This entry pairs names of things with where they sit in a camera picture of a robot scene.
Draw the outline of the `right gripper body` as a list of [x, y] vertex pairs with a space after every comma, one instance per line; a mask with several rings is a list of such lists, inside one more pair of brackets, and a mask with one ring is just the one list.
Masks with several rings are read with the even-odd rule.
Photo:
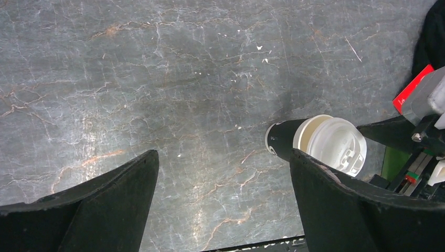
[[370, 184], [406, 196], [444, 202], [444, 182], [428, 184], [444, 177], [444, 130], [435, 128], [438, 119], [436, 114], [428, 115], [415, 125], [411, 137], [415, 149], [391, 182], [376, 174]]

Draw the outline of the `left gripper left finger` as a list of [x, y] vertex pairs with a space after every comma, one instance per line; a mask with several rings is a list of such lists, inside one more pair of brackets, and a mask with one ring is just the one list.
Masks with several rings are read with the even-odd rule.
[[160, 162], [149, 150], [32, 203], [1, 207], [1, 251], [138, 251]]

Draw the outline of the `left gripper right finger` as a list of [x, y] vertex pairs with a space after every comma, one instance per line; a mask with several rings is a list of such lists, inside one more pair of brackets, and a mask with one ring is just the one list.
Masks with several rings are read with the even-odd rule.
[[444, 251], [444, 203], [371, 185], [298, 149], [290, 174], [309, 251]]

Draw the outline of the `white cup lid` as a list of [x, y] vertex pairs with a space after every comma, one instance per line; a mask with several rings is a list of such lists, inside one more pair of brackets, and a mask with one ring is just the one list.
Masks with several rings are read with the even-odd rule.
[[325, 165], [356, 177], [365, 163], [367, 143], [349, 121], [329, 118], [311, 134], [306, 153]]

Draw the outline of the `black paper coffee cup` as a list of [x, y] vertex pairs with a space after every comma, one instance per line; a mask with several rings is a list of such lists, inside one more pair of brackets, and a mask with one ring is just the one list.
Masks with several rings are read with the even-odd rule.
[[321, 114], [307, 119], [280, 121], [271, 125], [264, 136], [267, 150], [289, 162], [292, 149], [306, 152], [315, 130], [332, 116]]

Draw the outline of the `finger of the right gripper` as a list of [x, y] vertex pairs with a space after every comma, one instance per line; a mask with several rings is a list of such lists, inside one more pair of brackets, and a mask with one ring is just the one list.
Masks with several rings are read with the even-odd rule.
[[398, 151], [412, 153], [415, 149], [411, 139], [415, 126], [402, 115], [356, 128], [364, 137]]

